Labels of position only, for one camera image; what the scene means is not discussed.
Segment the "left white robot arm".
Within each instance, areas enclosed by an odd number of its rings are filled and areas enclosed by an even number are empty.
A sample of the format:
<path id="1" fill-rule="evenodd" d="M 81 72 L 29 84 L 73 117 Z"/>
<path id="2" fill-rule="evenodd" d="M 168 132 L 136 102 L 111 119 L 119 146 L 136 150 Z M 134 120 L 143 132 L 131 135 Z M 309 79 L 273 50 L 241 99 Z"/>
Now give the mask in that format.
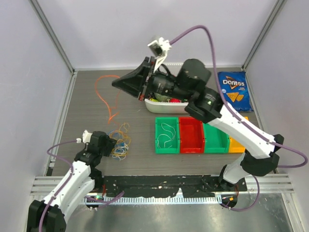
<path id="1" fill-rule="evenodd" d="M 28 232 L 64 232 L 82 199 L 102 189 L 102 172 L 97 169 L 102 157 L 113 151 L 117 140 L 102 131 L 83 132 L 73 143 L 84 144 L 69 170 L 57 186 L 41 201 L 34 200 L 28 209 Z"/>

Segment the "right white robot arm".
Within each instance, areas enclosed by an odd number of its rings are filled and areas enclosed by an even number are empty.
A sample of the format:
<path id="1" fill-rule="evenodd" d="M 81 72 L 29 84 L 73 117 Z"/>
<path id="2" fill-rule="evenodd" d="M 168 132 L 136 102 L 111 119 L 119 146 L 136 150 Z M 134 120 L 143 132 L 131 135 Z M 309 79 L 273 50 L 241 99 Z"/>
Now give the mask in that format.
<path id="1" fill-rule="evenodd" d="M 218 178 L 220 189 L 228 191 L 250 174 L 265 176 L 275 170 L 279 162 L 276 154 L 279 147 L 275 142 L 282 144 L 284 138 L 264 133 L 229 104 L 225 105 L 219 93 L 206 86 L 210 77 L 211 72 L 195 58 L 186 60 L 174 76 L 169 70 L 157 69 L 154 57 L 146 57 L 137 69 L 114 80 L 112 86 L 140 101 L 150 92 L 187 101 L 184 110 L 191 117 L 221 130 L 243 145 L 245 152 L 225 165 Z"/>

